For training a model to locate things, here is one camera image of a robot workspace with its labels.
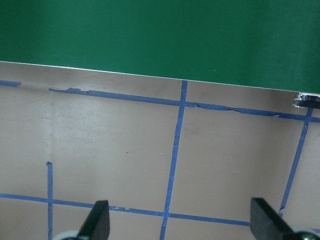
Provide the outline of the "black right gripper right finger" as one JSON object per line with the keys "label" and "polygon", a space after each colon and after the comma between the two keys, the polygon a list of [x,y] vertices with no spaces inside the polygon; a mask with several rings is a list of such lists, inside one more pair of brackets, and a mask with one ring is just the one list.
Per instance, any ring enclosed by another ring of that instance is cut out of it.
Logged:
{"label": "black right gripper right finger", "polygon": [[298,236],[264,198],[250,200],[250,230],[256,240],[297,240]]}

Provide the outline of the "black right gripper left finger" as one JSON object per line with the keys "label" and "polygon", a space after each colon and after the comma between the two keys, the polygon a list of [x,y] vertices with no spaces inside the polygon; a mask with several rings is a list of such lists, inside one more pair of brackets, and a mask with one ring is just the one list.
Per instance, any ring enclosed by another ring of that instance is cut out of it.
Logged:
{"label": "black right gripper left finger", "polygon": [[110,236],[110,214],[107,200],[96,201],[82,227],[77,240],[107,240]]}

